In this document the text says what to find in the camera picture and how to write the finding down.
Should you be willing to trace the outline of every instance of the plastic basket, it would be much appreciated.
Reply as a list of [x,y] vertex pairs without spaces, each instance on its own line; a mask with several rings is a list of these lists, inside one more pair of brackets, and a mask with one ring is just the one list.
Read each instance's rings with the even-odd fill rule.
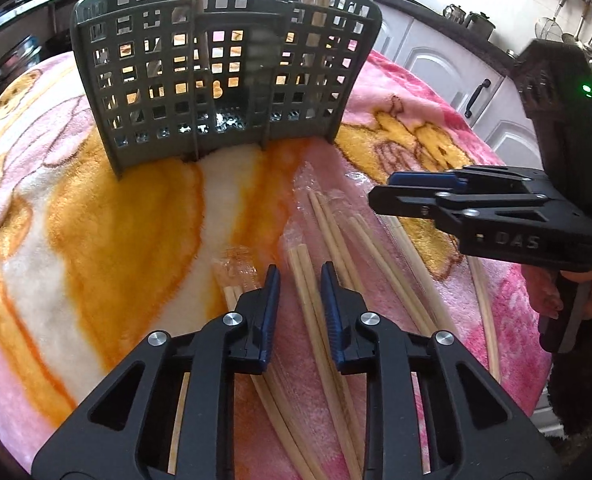
[[[371,0],[331,0],[328,9],[204,0],[204,13],[188,0],[80,0],[71,37],[120,176],[149,160],[197,160],[236,144],[332,141],[380,23]],[[198,49],[205,34],[207,60]]]

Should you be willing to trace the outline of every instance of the blanket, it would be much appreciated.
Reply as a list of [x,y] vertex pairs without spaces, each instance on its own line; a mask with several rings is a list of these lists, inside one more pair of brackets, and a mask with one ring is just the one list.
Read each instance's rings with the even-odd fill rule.
[[[151,330],[193,332],[226,305],[212,272],[223,250],[246,246],[261,274],[283,274],[275,355],[295,412],[330,479],[348,478],[281,248],[307,166],[341,190],[393,258],[404,260],[369,210],[364,183],[396,170],[500,164],[425,83],[372,53],[333,145],[320,139],[218,150],[196,163],[159,160],[117,180],[73,54],[42,62],[0,97],[0,439],[29,469],[35,453],[93,387]],[[431,222],[401,219],[458,328],[487,365],[476,292],[455,241]],[[327,259],[313,251],[314,265]],[[415,327],[377,267],[357,259],[375,311]],[[519,266],[484,260],[502,386],[534,410],[550,358],[538,347]],[[350,381],[364,417],[364,379]],[[298,478],[249,378],[236,383],[239,480]]]

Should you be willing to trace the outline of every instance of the kettle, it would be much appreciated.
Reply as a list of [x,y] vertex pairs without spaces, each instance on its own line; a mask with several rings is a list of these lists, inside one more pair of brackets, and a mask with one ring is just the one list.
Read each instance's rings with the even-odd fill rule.
[[488,40],[492,35],[492,32],[496,26],[489,21],[489,16],[484,12],[477,14],[476,12],[470,12],[465,19],[465,27],[471,30],[474,34]]
[[456,22],[458,25],[462,25],[465,21],[466,13],[460,8],[460,6],[451,4],[442,9],[442,15],[451,22]]

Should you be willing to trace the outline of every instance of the silver pivot bolt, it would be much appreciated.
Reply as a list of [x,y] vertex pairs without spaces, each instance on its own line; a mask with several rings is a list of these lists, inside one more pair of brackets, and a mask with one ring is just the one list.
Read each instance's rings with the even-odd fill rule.
[[243,317],[237,312],[230,312],[223,316],[222,322],[227,326],[236,326],[243,322]]
[[380,316],[375,312],[365,312],[361,316],[361,321],[363,324],[368,326],[377,325],[378,323],[380,323]]
[[164,345],[167,342],[167,334],[165,332],[152,332],[149,334],[149,337],[146,338],[146,341],[151,346]]
[[454,334],[446,330],[441,330],[436,333],[436,342],[439,345],[449,346],[454,343]]

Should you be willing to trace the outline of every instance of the white cabinet door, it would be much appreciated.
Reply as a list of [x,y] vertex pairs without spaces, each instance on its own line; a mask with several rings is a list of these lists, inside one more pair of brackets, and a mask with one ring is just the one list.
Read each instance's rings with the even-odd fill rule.
[[413,18],[400,10],[384,5],[380,6],[380,12],[382,13],[382,25],[373,49],[393,60],[412,25]]
[[469,124],[477,120],[502,81],[500,74],[466,48],[418,20],[409,28],[394,61],[463,115],[476,88],[488,79],[489,87],[482,89],[471,107]]
[[511,79],[505,78],[472,129],[507,166],[542,169],[534,124]]

